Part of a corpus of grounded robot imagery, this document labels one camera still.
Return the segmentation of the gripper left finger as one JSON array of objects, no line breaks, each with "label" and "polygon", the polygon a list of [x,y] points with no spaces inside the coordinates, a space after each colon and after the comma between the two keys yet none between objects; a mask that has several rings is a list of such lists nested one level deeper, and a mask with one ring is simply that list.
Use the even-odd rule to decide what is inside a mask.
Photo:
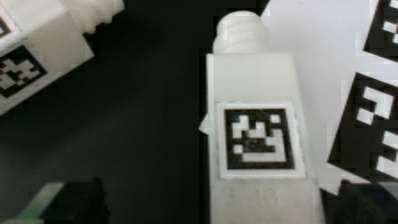
[{"label": "gripper left finger", "polygon": [[109,211],[99,178],[49,182],[22,208],[21,224],[108,224]]}]

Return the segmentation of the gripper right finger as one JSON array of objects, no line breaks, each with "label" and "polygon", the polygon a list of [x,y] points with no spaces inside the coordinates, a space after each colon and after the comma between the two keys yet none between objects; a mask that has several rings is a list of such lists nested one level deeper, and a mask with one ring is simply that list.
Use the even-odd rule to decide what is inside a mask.
[{"label": "gripper right finger", "polygon": [[398,182],[344,181],[337,199],[333,224],[398,224]]}]

